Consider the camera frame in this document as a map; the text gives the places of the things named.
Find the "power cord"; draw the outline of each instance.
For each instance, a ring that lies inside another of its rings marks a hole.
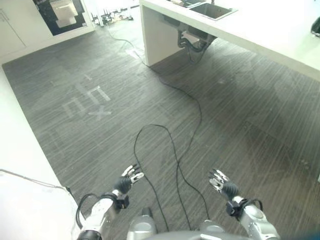
[[[99,199],[98,196],[95,195],[94,193],[88,193],[88,194],[84,195],[84,196],[81,198],[81,200],[80,200],[80,202],[79,202],[79,205],[78,205],[78,208],[76,209],[76,213],[75,213],[75,222],[76,222],[76,224],[78,225],[78,227],[79,227],[80,229],[82,229],[82,227],[83,227],[83,225],[82,225],[82,223],[81,223],[81,221],[80,221],[80,211],[81,211],[81,207],[82,207],[82,205],[84,204],[84,202],[86,201],[86,199],[89,198],[89,197],[95,197],[96,199]]]
[[[107,25],[107,31],[108,31],[109,35],[110,35],[114,40],[123,41],[123,42],[129,43],[129,44],[134,48],[134,50],[135,50],[134,52],[135,52],[135,54],[137,55],[137,57],[140,59],[141,63],[142,63],[143,65],[145,65],[146,67],[149,68],[149,66],[147,66],[147,65],[144,63],[144,61],[142,60],[142,58],[140,57],[140,55],[138,55],[138,53],[137,53],[137,51],[136,51],[136,47],[134,46],[133,43],[131,43],[129,40],[126,40],[126,39],[121,39],[121,38],[116,38],[116,37],[114,37],[114,35],[110,32],[109,25]],[[184,203],[183,203],[183,201],[182,201],[181,194],[180,194],[180,191],[179,191],[178,170],[179,170],[180,173],[181,173],[181,176],[182,176],[182,178],[183,178],[183,181],[184,181],[189,187],[191,187],[193,190],[195,190],[195,191],[200,195],[200,197],[202,198],[203,203],[204,203],[204,207],[205,207],[205,211],[206,211],[206,216],[207,216],[208,219],[210,219],[209,211],[208,211],[208,207],[207,207],[207,202],[206,202],[204,196],[202,195],[202,193],[201,193],[197,188],[195,188],[194,186],[192,186],[192,185],[186,180],[186,178],[185,178],[185,176],[184,176],[184,174],[183,174],[183,172],[182,172],[182,169],[181,169],[181,167],[180,167],[180,162],[181,162],[182,158],[183,158],[183,157],[187,154],[187,152],[190,150],[190,147],[191,147],[191,144],[192,144],[192,142],[193,142],[193,140],[194,140],[194,137],[195,137],[195,135],[196,135],[196,133],[197,133],[197,131],[198,131],[201,123],[202,123],[202,120],[203,120],[202,110],[201,110],[201,106],[200,106],[199,101],[198,101],[195,97],[193,97],[191,94],[187,93],[186,91],[184,91],[184,90],[182,90],[182,89],[180,89],[180,88],[178,88],[178,87],[175,87],[175,86],[172,86],[172,85],[170,85],[170,84],[168,84],[168,83],[166,83],[166,82],[163,82],[160,77],[158,77],[158,79],[159,79],[159,81],[160,81],[163,85],[168,86],[168,87],[170,87],[170,88],[173,88],[173,89],[175,89],[175,90],[177,90],[177,91],[180,91],[180,92],[184,93],[185,95],[187,95],[189,98],[191,98],[192,100],[194,100],[194,101],[196,102],[197,107],[198,107],[198,110],[199,110],[199,115],[200,115],[199,122],[198,122],[198,124],[197,124],[197,126],[196,126],[196,128],[195,128],[195,130],[194,130],[194,132],[193,132],[193,135],[192,135],[192,137],[191,137],[191,139],[190,139],[190,142],[189,142],[186,150],[182,153],[182,155],[180,156],[179,159],[178,159],[178,157],[177,157],[176,147],[175,147],[174,141],[173,141],[173,139],[172,139],[171,133],[169,132],[169,130],[168,130],[165,126],[163,126],[163,125],[157,125],[157,124],[149,124],[149,125],[146,125],[146,126],[142,127],[142,129],[138,132],[138,134],[137,134],[137,136],[136,136],[136,138],[135,138],[134,147],[133,147],[133,153],[134,153],[135,159],[136,159],[137,163],[139,164],[141,170],[143,170],[143,169],[142,169],[142,166],[141,166],[141,164],[140,164],[140,161],[139,161],[139,159],[138,159],[138,157],[137,157],[137,154],[136,154],[136,145],[137,145],[137,140],[138,140],[139,135],[141,134],[141,132],[143,131],[143,129],[145,129],[145,128],[147,128],[147,127],[160,127],[160,128],[163,128],[163,129],[165,129],[165,130],[167,131],[167,133],[168,133],[168,135],[169,135],[169,137],[170,137],[172,146],[173,146],[174,157],[175,157],[175,160],[176,160],[176,163],[177,163],[177,165],[176,165],[176,171],[175,171],[175,181],[176,181],[177,193],[178,193],[179,201],[180,201],[180,203],[181,203],[183,212],[184,212],[184,214],[185,214],[185,218],[186,218],[187,223],[188,223],[188,227],[189,227],[189,229],[191,230],[191,225],[190,225],[189,217],[188,217],[188,214],[187,214],[187,212],[186,212],[186,208],[185,208],[185,206],[184,206]],[[165,217],[165,215],[164,215],[164,212],[163,212],[163,210],[162,210],[162,207],[161,207],[161,204],[160,204],[160,201],[159,201],[159,198],[158,198],[158,194],[157,194],[157,192],[156,192],[156,190],[155,190],[155,187],[153,186],[153,184],[151,183],[151,181],[150,181],[149,178],[147,177],[146,173],[144,173],[144,177],[145,177],[145,179],[147,180],[147,182],[149,183],[149,185],[151,186],[151,188],[152,188],[152,190],[153,190],[153,192],[154,192],[155,199],[156,199],[156,201],[157,201],[157,204],[158,204],[158,206],[159,206],[161,215],[162,215],[162,217],[163,217],[163,220],[164,220],[164,223],[165,223],[165,226],[166,226],[166,230],[169,231],[168,222],[167,222],[167,219],[166,219],[166,217]]]

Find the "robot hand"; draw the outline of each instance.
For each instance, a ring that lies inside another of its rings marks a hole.
[[[230,179],[220,170],[213,168],[209,172],[209,183],[213,188],[222,194],[229,201],[238,195],[239,189]]]
[[[140,172],[140,167],[137,166],[137,164],[130,165],[126,170],[124,170],[122,175],[113,185],[113,190],[118,190],[122,194],[126,194],[131,189],[132,185],[144,176],[144,173]]]

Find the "black cable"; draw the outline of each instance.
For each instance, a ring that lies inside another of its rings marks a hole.
[[[78,205],[78,208],[76,209],[75,221],[76,221],[76,224],[78,225],[78,227],[79,227],[80,229],[82,229],[82,227],[83,227],[83,225],[82,225],[82,223],[81,223],[81,221],[80,221],[80,210],[81,210],[81,207],[82,207],[82,205],[84,204],[85,200],[86,200],[87,198],[89,198],[89,197],[92,197],[92,196],[94,196],[96,199],[99,199],[98,196],[95,195],[94,193],[88,193],[88,194],[84,195],[84,196],[81,198],[81,200],[80,200],[80,202],[79,202],[79,205]]]
[[[107,25],[107,30],[108,30],[110,36],[111,36],[114,40],[123,41],[123,42],[129,43],[134,49],[136,49],[136,47],[134,46],[134,44],[131,43],[129,40],[114,37],[113,34],[110,32],[109,25]],[[205,51],[206,51],[206,49],[207,49],[208,47],[209,47],[209,45],[205,46],[205,49],[203,50],[200,59],[199,59],[196,63],[198,63],[198,62],[202,59],[202,57],[203,57],[203,55],[204,55],[204,53],[205,53]],[[144,63],[144,61],[143,61],[142,58],[138,55],[138,53],[137,53],[136,51],[134,51],[134,52],[135,52],[135,54],[137,55],[137,57],[140,59],[141,63],[142,63],[143,65],[145,65],[146,67],[149,68],[149,66]],[[204,206],[205,206],[205,211],[206,211],[207,218],[210,219],[209,211],[208,211],[208,207],[207,207],[207,202],[206,202],[204,196],[202,195],[202,193],[201,193],[198,189],[196,189],[194,186],[192,186],[192,185],[186,180],[185,176],[183,175],[182,169],[181,169],[181,167],[180,167],[180,161],[181,161],[181,159],[186,155],[186,153],[190,150],[190,147],[191,147],[191,144],[192,144],[192,142],[193,142],[193,140],[194,140],[194,137],[195,137],[195,135],[196,135],[196,133],[197,133],[197,131],[198,131],[201,123],[202,123],[202,120],[203,120],[202,110],[201,110],[201,106],[200,106],[199,101],[198,101],[195,97],[193,97],[191,94],[187,93],[186,91],[184,91],[184,90],[182,90],[182,89],[180,89],[180,88],[178,88],[178,87],[175,87],[175,86],[172,86],[172,85],[170,85],[170,84],[168,84],[168,83],[166,83],[166,82],[163,82],[160,77],[159,77],[158,79],[159,79],[159,81],[160,81],[163,85],[168,86],[168,87],[170,87],[170,88],[173,88],[173,89],[175,89],[175,90],[178,90],[178,91],[184,93],[185,95],[187,95],[187,96],[188,96],[189,98],[191,98],[192,100],[194,100],[194,101],[196,102],[197,107],[198,107],[198,110],[199,110],[200,119],[199,119],[198,125],[196,126],[196,128],[195,128],[195,130],[194,130],[194,132],[193,132],[193,135],[192,135],[192,137],[191,137],[191,139],[190,139],[190,142],[189,142],[186,150],[182,153],[182,155],[180,156],[179,159],[177,158],[176,147],[175,147],[175,144],[174,144],[174,142],[173,142],[173,139],[172,139],[172,137],[171,137],[171,134],[170,134],[169,130],[168,130],[165,126],[158,125],[158,127],[161,127],[161,128],[164,128],[164,129],[167,130],[167,132],[168,132],[168,134],[169,134],[169,136],[170,136],[170,139],[171,139],[173,148],[174,148],[175,159],[176,159],[176,162],[177,162],[177,166],[176,166],[176,187],[177,187],[177,193],[178,193],[178,197],[179,197],[181,206],[182,206],[182,208],[183,208],[185,217],[186,217],[186,219],[187,219],[188,226],[189,226],[189,228],[191,229],[191,225],[190,225],[190,222],[189,222],[189,217],[188,217],[188,214],[187,214],[187,212],[186,212],[186,208],[185,208],[185,206],[184,206],[184,204],[183,204],[183,201],[182,201],[182,198],[181,198],[181,194],[180,194],[180,191],[179,191],[178,170],[180,171],[181,176],[182,176],[184,182],[185,182],[189,187],[191,187],[193,190],[195,190],[195,191],[201,196],[201,198],[202,198],[202,200],[203,200],[203,203],[204,203]],[[139,159],[138,159],[138,157],[137,157],[137,154],[136,154],[136,144],[137,144],[137,139],[138,139],[139,135],[141,134],[142,130],[143,130],[145,127],[151,126],[151,125],[146,125],[146,126],[142,127],[142,129],[138,132],[138,134],[137,134],[137,136],[136,136],[136,138],[135,138],[134,147],[133,147],[134,156],[135,156],[136,161],[137,161],[137,163],[139,164],[142,172],[143,172],[143,169],[142,169],[142,166],[141,166],[140,161],[139,161]],[[159,201],[157,192],[156,192],[153,184],[151,183],[151,181],[150,181],[150,180],[148,179],[148,177],[146,176],[146,173],[144,173],[144,174],[145,174],[145,179],[147,180],[147,182],[149,183],[149,185],[151,186],[151,188],[152,188],[152,190],[153,190],[153,192],[154,192],[154,195],[155,195],[157,204],[158,204],[158,206],[159,206],[160,212],[161,212],[161,214],[162,214],[163,220],[164,220],[165,225],[166,225],[166,229],[167,229],[167,231],[169,231],[168,222],[167,222],[166,217],[165,217],[165,215],[164,215],[164,213],[163,213],[163,210],[162,210],[162,208],[161,208],[161,205],[160,205],[160,201]]]
[[[256,202],[259,203],[259,208],[260,208],[260,210],[263,212],[263,211],[264,211],[264,206],[263,206],[263,204],[262,204],[262,201],[259,200],[259,199],[257,199],[257,198],[255,198],[255,199],[249,199],[249,200],[243,205],[242,208],[245,209],[246,206],[249,206],[249,205],[251,205],[251,204],[256,205]]]

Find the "white wall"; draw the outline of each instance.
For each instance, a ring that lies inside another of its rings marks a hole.
[[[2,67],[0,133],[0,169],[60,186]],[[79,233],[75,225],[76,209],[74,199],[61,189],[43,187],[0,172],[2,239],[76,239]]]

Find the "kitchen counter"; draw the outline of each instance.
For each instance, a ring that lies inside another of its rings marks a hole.
[[[320,16],[319,1],[216,0],[215,4],[237,11],[214,21],[166,0],[140,0],[146,64],[152,66],[181,50],[177,30],[163,21],[166,15],[320,81],[320,38],[310,33]]]

